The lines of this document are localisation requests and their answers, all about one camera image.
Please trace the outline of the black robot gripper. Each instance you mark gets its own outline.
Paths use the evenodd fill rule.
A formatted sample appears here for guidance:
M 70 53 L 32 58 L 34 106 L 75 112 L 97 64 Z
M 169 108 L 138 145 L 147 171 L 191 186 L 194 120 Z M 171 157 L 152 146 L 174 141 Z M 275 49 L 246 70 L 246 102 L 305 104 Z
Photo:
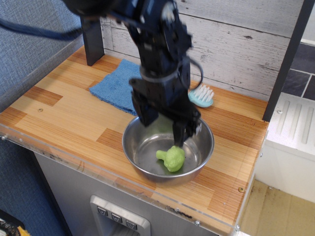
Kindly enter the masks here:
M 165 76 L 157 77 L 141 67 L 141 78 L 129 81 L 133 106 L 141 123 L 147 127 L 159 114 L 171 119 L 174 145 L 180 148 L 201 129 L 201 114 L 188 99 L 191 64 L 200 70 L 202 81 L 203 69 L 191 58 L 184 58 L 173 72 Z

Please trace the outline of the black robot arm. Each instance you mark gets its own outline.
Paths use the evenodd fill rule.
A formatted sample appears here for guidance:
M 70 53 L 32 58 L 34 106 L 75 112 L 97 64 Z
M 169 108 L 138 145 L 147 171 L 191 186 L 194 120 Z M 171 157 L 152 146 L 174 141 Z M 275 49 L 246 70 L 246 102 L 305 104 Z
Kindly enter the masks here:
M 159 115 L 173 122 L 174 144 L 181 147 L 196 133 L 200 112 L 188 98 L 191 35 L 173 0 L 67 0 L 82 18 L 110 17 L 123 23 L 138 48 L 139 79 L 130 80 L 132 102 L 144 126 Z

